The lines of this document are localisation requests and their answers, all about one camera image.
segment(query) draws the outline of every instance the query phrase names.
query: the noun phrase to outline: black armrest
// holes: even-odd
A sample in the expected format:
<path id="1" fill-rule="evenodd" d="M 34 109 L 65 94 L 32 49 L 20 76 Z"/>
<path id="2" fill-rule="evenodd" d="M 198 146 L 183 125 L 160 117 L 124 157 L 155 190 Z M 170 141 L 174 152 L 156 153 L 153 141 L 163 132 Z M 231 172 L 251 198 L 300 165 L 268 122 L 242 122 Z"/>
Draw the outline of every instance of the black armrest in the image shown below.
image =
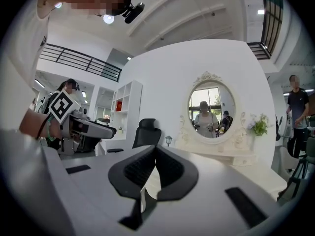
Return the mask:
<path id="1" fill-rule="evenodd" d="M 112 148 L 112 149 L 108 149 L 107 153 L 117 153 L 117 152 L 122 152 L 124 151 L 122 148 Z"/>

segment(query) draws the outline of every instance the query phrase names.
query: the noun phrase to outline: white column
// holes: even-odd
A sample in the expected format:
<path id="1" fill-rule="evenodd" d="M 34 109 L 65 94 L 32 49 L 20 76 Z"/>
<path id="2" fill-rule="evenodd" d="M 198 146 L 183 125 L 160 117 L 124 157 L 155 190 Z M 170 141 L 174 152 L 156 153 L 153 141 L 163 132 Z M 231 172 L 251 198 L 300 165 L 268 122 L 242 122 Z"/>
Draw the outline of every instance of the white column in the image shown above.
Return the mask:
<path id="1" fill-rule="evenodd" d="M 95 85 L 93 89 L 93 94 L 90 102 L 90 107 L 89 107 L 89 112 L 88 112 L 88 117 L 91 118 L 92 121 L 94 121 L 94 110 L 97 102 L 97 96 L 98 96 L 98 91 L 99 91 L 99 86 Z"/>

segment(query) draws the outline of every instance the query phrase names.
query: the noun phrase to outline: black office chair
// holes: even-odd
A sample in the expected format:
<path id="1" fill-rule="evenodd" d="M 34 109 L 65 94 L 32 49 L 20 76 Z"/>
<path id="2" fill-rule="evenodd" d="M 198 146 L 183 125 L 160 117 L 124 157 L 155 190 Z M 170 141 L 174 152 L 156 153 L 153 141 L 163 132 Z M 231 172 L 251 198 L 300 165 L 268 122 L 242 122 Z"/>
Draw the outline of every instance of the black office chair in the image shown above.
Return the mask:
<path id="1" fill-rule="evenodd" d="M 136 137 L 132 148 L 141 147 L 144 145 L 158 145 L 161 138 L 162 131 L 158 128 L 154 128 L 154 122 L 156 119 L 142 119 L 139 122 L 139 127 L 136 131 Z M 108 149 L 108 153 L 117 153 L 124 151 L 122 148 Z"/>

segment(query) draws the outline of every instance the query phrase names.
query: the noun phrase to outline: green plant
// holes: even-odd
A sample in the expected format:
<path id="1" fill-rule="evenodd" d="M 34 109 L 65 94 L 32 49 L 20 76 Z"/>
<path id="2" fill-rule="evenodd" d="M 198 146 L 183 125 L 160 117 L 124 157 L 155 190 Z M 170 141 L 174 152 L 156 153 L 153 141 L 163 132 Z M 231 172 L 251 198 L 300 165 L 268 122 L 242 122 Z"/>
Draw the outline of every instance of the green plant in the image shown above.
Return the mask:
<path id="1" fill-rule="evenodd" d="M 251 129 L 256 136 L 262 136 L 263 134 L 267 134 L 267 128 L 270 127 L 269 119 L 266 115 L 261 114 L 260 119 L 256 120 L 257 116 L 252 115 L 253 119 L 248 126 L 248 129 Z"/>

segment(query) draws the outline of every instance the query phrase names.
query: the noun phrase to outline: chair headrest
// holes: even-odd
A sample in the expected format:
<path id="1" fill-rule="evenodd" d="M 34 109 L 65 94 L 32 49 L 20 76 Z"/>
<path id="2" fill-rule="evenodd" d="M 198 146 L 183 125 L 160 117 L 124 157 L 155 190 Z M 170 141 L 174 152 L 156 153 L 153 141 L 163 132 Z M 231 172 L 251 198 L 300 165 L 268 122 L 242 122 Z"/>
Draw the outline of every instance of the chair headrest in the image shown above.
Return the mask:
<path id="1" fill-rule="evenodd" d="M 148 128 L 148 129 L 154 129 L 154 122 L 156 119 L 153 118 L 147 118 L 147 119 L 142 119 L 139 122 L 139 127 L 140 128 Z"/>

